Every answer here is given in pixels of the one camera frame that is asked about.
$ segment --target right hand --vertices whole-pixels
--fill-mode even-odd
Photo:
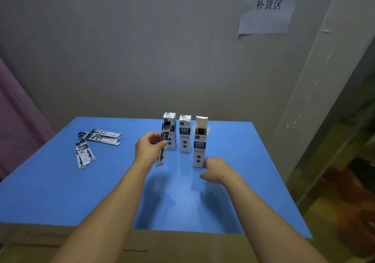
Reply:
[[[203,167],[207,171],[201,173],[200,177],[211,183],[223,184],[228,177],[241,177],[220,157],[206,157]]]

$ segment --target left hand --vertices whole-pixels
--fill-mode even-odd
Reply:
[[[148,171],[151,166],[157,161],[159,151],[165,147],[167,141],[160,142],[160,133],[149,132],[138,139],[135,144],[135,158],[134,163],[144,165]]]

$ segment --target gray wall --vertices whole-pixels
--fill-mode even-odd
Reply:
[[[267,146],[331,0],[238,38],[243,0],[0,0],[0,55],[58,131],[165,111],[253,121]]]

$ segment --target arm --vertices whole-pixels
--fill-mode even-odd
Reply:
[[[133,225],[143,184],[159,150],[160,133],[149,132],[135,145],[132,166],[117,186],[83,220],[59,248],[51,263],[116,262]]]
[[[226,188],[260,263],[328,263],[221,158],[208,157],[205,165],[201,178]]]

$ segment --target forearm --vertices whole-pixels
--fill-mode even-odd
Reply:
[[[123,250],[141,199],[147,169],[134,163],[113,191],[83,220],[51,260],[115,262]]]
[[[235,172],[225,177],[238,219],[260,263],[327,261]]]

